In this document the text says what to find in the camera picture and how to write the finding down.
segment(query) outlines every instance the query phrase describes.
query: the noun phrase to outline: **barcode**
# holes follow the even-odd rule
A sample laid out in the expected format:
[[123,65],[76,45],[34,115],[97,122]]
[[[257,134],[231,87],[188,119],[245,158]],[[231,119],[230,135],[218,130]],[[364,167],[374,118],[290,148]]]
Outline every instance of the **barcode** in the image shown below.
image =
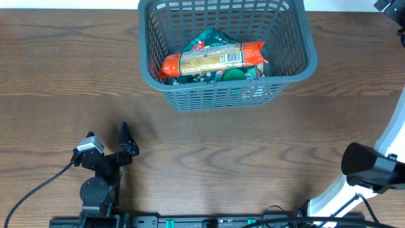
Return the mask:
[[241,60],[242,60],[242,55],[240,54],[240,52],[238,52],[238,53],[227,54],[225,62],[230,63],[230,62],[241,61]]

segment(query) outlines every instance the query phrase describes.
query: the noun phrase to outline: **wooden table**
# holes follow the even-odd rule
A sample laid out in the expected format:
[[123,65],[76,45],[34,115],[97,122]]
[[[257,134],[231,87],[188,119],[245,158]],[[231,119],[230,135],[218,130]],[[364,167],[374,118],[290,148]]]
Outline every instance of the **wooden table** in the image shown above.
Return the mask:
[[[316,73],[258,108],[180,113],[139,74],[137,12],[0,10],[0,221],[59,172],[93,130],[116,145],[122,121],[141,154],[123,169],[122,207],[162,215],[296,209],[340,172],[346,146],[373,146],[405,84],[398,26],[376,13],[309,13]],[[71,168],[30,197],[10,227],[77,216],[93,172]],[[405,226],[405,195],[370,200]],[[371,219],[363,205],[362,211]]]

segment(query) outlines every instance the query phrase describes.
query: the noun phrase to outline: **white wall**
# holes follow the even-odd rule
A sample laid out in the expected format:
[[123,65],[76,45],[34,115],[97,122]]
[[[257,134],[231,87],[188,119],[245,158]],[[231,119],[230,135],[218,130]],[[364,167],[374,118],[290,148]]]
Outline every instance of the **white wall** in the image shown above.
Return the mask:
[[[304,0],[307,11],[376,11],[376,0]],[[139,0],[0,0],[0,8],[137,9]]]

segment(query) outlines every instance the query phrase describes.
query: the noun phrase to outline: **green round object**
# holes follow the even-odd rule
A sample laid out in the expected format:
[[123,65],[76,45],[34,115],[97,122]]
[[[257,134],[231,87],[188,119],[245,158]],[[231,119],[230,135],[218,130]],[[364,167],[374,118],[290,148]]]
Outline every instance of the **green round object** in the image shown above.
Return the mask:
[[238,68],[229,69],[223,73],[222,81],[230,80],[246,80],[246,75],[243,70]]

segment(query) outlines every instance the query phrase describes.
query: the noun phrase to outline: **orange snack wrapper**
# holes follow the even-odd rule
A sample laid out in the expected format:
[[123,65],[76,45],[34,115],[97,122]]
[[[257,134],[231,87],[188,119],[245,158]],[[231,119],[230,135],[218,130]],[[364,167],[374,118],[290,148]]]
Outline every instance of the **orange snack wrapper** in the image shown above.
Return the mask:
[[195,75],[268,63],[260,53],[263,45],[264,42],[253,41],[203,49],[195,47],[192,51],[171,54],[165,58],[159,77]]

